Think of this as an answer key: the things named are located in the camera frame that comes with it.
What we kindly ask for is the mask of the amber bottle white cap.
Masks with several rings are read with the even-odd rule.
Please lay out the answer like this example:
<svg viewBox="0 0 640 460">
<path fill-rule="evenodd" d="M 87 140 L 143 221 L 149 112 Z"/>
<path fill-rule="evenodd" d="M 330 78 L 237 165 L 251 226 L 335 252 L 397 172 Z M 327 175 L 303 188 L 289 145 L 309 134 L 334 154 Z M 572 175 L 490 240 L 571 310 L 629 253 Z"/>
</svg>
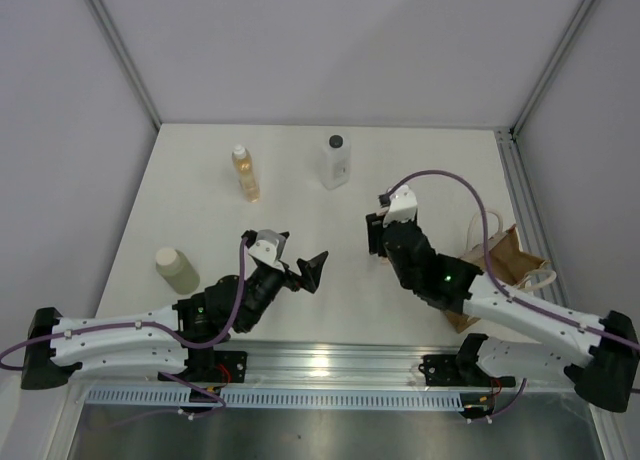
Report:
<svg viewBox="0 0 640 460">
<path fill-rule="evenodd" d="M 254 165 L 249 150 L 243 145 L 235 145 L 231 154 L 240 187 L 249 202 L 260 198 L 260 188 L 254 172 Z"/>
</svg>

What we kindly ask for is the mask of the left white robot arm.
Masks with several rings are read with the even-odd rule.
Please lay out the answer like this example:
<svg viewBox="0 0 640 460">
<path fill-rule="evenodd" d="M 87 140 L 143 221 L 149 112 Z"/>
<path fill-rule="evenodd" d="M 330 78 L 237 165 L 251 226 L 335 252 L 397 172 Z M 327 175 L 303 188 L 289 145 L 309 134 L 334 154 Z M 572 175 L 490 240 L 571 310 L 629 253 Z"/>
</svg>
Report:
<svg viewBox="0 0 640 460">
<path fill-rule="evenodd" d="M 56 308 L 36 311 L 24 346 L 20 386 L 61 387 L 92 377 L 172 377 L 197 382 L 242 381 L 235 363 L 217 353 L 232 334 L 247 334 L 281 290 L 315 293 L 329 254 L 282 261 L 288 233 L 247 230 L 239 246 L 239 271 L 189 298 L 137 315 L 73 319 Z"/>
</svg>

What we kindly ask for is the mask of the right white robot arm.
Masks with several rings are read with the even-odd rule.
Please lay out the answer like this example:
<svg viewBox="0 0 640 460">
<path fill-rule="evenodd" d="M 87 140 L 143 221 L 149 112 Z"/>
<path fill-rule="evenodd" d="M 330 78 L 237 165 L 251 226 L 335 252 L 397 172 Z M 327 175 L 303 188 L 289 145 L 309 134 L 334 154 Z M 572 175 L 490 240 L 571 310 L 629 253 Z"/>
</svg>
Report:
<svg viewBox="0 0 640 460">
<path fill-rule="evenodd" d="M 467 384 L 487 377 L 520 377 L 573 387 L 583 400 L 626 412 L 639 366 L 632 320 L 615 310 L 606 316 L 550 304 L 495 281 L 488 272 L 436 252 L 416 221 L 365 217 L 372 255 L 389 259 L 400 286 L 430 307 L 478 317 L 528 337 L 505 342 L 471 334 L 455 360 Z"/>
</svg>

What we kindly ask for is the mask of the pale green bottle beige cap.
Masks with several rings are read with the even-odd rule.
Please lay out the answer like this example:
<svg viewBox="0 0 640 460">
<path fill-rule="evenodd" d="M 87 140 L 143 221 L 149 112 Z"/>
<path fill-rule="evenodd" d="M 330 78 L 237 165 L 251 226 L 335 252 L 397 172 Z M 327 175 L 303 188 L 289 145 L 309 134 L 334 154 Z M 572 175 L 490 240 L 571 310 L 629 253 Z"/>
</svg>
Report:
<svg viewBox="0 0 640 460">
<path fill-rule="evenodd" d="M 187 295 L 196 291 L 200 276 L 186 255 L 172 247 L 162 247 L 155 254 L 157 273 L 178 294 Z"/>
</svg>

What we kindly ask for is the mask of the white bottle black cap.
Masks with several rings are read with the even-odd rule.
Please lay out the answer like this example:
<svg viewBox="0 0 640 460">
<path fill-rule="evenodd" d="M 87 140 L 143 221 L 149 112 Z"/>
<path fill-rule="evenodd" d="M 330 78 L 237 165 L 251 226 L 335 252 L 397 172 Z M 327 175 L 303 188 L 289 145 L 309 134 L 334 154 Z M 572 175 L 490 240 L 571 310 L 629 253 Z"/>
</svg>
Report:
<svg viewBox="0 0 640 460">
<path fill-rule="evenodd" d="M 350 173 L 350 141 L 344 135 L 332 134 L 322 145 L 321 182 L 327 190 L 334 190 L 349 181 Z"/>
</svg>

